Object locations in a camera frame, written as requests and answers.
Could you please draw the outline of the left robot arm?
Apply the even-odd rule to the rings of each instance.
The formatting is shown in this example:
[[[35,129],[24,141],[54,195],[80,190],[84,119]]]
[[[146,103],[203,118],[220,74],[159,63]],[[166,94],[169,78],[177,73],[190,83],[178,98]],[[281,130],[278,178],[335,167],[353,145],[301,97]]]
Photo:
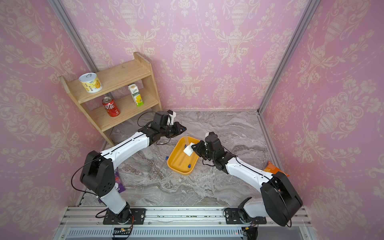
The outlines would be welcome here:
[[[133,222],[130,205],[115,188],[115,170],[135,153],[157,143],[162,137],[172,139],[187,128],[175,121],[172,110],[156,112],[152,121],[138,129],[130,138],[102,152],[91,151],[80,168],[80,182],[96,195],[119,224]]]

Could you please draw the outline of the white wiping cloth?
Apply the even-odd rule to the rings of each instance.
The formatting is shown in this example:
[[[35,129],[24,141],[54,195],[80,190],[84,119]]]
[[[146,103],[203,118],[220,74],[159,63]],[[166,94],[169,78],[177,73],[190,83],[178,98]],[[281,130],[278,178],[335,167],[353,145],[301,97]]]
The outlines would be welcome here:
[[[190,143],[188,146],[186,146],[183,150],[183,152],[187,155],[187,156],[191,156],[193,153],[194,153],[194,150],[192,148],[192,146],[194,145],[194,143]]]

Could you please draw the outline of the yellow plastic basin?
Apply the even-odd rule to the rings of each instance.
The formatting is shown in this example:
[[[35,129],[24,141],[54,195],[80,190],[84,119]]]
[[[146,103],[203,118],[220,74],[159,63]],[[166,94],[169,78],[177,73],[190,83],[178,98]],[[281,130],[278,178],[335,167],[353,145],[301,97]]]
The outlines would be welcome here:
[[[199,140],[198,139],[195,139],[193,137],[189,137],[189,143],[194,143],[194,144],[197,144],[199,143]],[[184,159],[182,161],[179,161],[179,164],[178,165],[174,165],[173,164],[173,160],[175,158],[175,153],[179,150],[179,149],[184,149],[185,148],[185,140],[184,140],[184,137],[182,137],[178,143],[176,144],[176,146],[174,147],[171,155],[169,156],[169,159],[168,159],[168,167],[173,170],[174,172],[177,172],[181,175],[184,175],[184,176],[188,176],[192,173],[199,157],[196,153],[193,153],[190,157],[187,156],[186,154],[184,155]],[[192,157],[195,157],[194,159],[194,162],[192,163],[192,167],[189,169],[188,168],[188,164],[190,162],[190,159]]]

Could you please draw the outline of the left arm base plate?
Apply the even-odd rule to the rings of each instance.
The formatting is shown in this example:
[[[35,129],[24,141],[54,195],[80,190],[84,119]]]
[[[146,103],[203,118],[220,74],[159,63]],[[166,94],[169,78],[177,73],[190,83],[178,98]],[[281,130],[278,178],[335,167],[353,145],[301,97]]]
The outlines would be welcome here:
[[[118,217],[118,215],[111,212],[109,209],[106,211],[106,215],[103,220],[104,225],[143,225],[146,217],[145,208],[133,208],[130,209],[124,217]]]

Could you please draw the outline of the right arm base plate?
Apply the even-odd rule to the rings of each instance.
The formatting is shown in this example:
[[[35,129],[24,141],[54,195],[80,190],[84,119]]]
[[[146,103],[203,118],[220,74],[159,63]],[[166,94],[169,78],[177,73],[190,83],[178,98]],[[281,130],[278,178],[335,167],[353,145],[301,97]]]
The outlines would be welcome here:
[[[225,208],[223,215],[226,218],[227,225],[266,225],[266,217],[249,217],[243,210],[238,208]]]

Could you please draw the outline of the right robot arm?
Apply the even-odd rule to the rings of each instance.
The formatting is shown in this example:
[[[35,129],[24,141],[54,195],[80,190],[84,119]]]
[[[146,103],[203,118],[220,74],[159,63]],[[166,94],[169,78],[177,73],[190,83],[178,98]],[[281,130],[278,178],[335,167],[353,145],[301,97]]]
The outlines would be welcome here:
[[[303,201],[286,174],[257,169],[225,147],[210,149],[204,141],[185,146],[184,153],[211,161],[218,170],[241,179],[261,193],[261,201],[248,197],[239,204],[239,222],[255,224],[260,218],[269,217],[279,226],[292,226],[292,218],[303,206]]]

